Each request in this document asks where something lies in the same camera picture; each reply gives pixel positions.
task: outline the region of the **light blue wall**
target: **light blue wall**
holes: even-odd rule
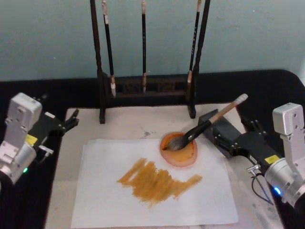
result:
[[[102,67],[109,73],[96,3]],[[141,0],[107,3],[114,73],[141,75]],[[187,72],[196,4],[147,0],[149,75]],[[304,0],[211,0],[201,72],[283,68],[300,76],[304,9]],[[95,76],[89,0],[0,0],[0,80]]]

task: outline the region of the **brush tip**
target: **brush tip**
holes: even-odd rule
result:
[[[245,101],[248,98],[247,94],[240,95],[237,99],[234,100],[235,103],[241,104],[243,101]]]

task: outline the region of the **white paper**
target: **white paper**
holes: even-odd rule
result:
[[[188,168],[173,167],[161,157],[158,139],[95,140],[85,147],[71,228],[185,226],[238,221],[224,158],[203,136],[196,139],[198,158]],[[148,208],[122,187],[120,179],[141,157],[154,161],[181,181],[203,178],[179,200],[169,197]]]

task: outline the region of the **table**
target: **table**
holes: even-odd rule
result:
[[[46,229],[70,228],[76,196],[82,145],[88,140],[160,138],[170,131],[187,131],[195,126],[200,115],[224,104],[197,105],[197,118],[189,118],[185,106],[160,107],[120,107],[107,109],[107,122],[99,124],[98,109],[80,109],[80,123],[68,132],[62,141],[51,201],[47,216]],[[67,117],[74,109],[69,109]],[[242,133],[237,111],[232,110],[226,118]],[[246,168],[252,164],[244,157],[237,156],[226,161],[232,185],[239,222],[230,225],[205,225],[179,227],[180,229],[281,229],[283,228],[275,206],[259,199],[251,190],[251,179]]]

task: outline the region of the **cable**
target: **cable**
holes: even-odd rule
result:
[[[261,182],[260,182],[259,179],[257,178],[258,176],[263,176],[263,174],[262,174],[262,173],[258,173],[258,174],[256,174],[255,176],[251,177],[251,178],[252,178],[252,183],[251,183],[252,191],[253,191],[254,194],[256,194],[260,199],[263,199],[263,200],[266,201],[267,203],[273,205],[273,203],[272,203],[271,199],[268,197],[268,194],[266,193],[266,191],[265,191],[263,185],[261,184]],[[258,182],[259,186],[261,187],[261,189],[262,189],[263,193],[265,194],[265,196],[267,197],[267,199],[265,199],[264,197],[262,197],[261,195],[259,195],[259,194],[255,191],[255,189],[254,189],[254,181],[255,181],[255,180]]]

